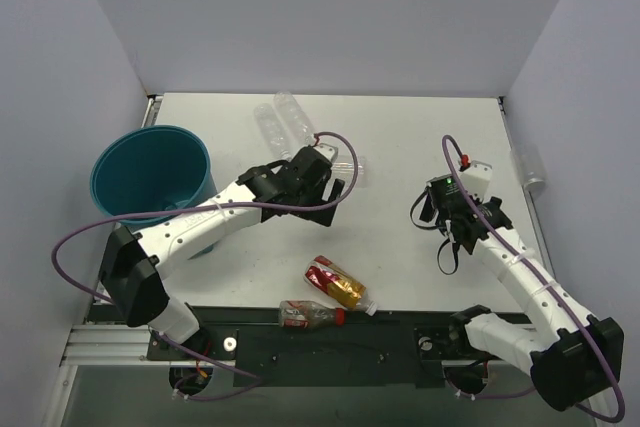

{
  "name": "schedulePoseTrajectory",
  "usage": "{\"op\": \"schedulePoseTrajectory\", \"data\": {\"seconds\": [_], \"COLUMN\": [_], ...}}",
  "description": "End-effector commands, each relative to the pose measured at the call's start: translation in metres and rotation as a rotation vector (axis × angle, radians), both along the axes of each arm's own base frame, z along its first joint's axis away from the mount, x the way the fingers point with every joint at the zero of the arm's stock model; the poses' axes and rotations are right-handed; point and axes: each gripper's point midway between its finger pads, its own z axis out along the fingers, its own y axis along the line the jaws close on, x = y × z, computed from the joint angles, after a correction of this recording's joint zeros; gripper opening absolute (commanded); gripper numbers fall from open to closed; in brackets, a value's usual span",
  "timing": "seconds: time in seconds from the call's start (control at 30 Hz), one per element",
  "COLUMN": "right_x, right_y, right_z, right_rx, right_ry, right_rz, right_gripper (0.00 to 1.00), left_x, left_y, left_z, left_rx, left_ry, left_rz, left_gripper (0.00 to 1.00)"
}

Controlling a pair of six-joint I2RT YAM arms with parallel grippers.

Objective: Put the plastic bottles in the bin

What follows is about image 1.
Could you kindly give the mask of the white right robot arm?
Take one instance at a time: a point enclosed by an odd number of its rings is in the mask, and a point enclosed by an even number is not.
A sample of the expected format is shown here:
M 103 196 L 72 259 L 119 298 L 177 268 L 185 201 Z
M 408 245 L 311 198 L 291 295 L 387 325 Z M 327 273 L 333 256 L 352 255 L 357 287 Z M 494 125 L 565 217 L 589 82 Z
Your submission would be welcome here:
M 552 408 L 564 411 L 617 386 L 624 333 L 612 318 L 598 319 L 576 302 L 537 261 L 501 201 L 482 199 L 488 177 L 470 170 L 461 179 L 471 187 L 466 200 L 450 175 L 427 182 L 412 221 L 437 230 L 454 252 L 465 250 L 506 288 L 535 330 L 507 322 L 476 305 L 453 315 L 449 339 L 460 353 L 482 351 L 527 374 Z

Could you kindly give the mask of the crushed red cap bottle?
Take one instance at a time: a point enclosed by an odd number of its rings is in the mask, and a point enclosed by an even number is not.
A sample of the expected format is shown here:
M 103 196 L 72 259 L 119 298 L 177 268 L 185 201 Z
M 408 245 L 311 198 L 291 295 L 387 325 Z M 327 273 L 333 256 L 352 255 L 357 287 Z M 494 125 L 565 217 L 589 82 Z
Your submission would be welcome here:
M 284 300 L 279 304 L 278 322 L 283 328 L 315 330 L 342 326 L 346 313 L 342 308 L 329 308 L 314 301 Z

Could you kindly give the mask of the red gold label bottle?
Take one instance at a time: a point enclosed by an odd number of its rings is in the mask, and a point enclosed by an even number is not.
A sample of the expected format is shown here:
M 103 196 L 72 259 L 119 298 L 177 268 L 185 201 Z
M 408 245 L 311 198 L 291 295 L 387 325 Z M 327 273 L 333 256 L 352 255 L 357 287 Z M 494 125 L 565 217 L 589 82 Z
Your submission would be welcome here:
M 305 280 L 349 311 L 373 316 L 378 305 L 364 284 L 324 256 L 315 257 L 304 272 Z

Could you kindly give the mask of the clear plastic bottle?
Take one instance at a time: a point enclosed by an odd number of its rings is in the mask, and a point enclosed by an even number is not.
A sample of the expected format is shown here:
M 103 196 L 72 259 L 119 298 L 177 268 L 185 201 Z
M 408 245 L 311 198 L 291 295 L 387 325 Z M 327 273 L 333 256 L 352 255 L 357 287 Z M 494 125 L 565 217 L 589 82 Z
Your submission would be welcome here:
M 292 158 L 290 141 L 272 105 L 260 104 L 253 113 L 271 153 L 279 160 L 289 161 Z
M 302 145 L 314 145 L 317 141 L 315 128 L 296 98 L 290 92 L 279 91 L 274 95 L 273 102 L 276 112 L 295 140 Z

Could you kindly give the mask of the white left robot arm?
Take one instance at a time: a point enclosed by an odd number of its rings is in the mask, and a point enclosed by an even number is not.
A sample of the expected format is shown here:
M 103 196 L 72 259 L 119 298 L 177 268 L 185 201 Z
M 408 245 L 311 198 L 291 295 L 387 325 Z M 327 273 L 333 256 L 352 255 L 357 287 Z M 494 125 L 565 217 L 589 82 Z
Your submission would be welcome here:
M 332 179 L 335 147 L 306 146 L 278 170 L 252 167 L 201 204 L 137 232 L 126 226 L 109 236 L 100 282 L 129 327 L 148 326 L 194 351 L 209 341 L 193 310 L 165 289 L 165 280 L 189 259 L 228 235 L 292 214 L 330 226 L 344 181 Z

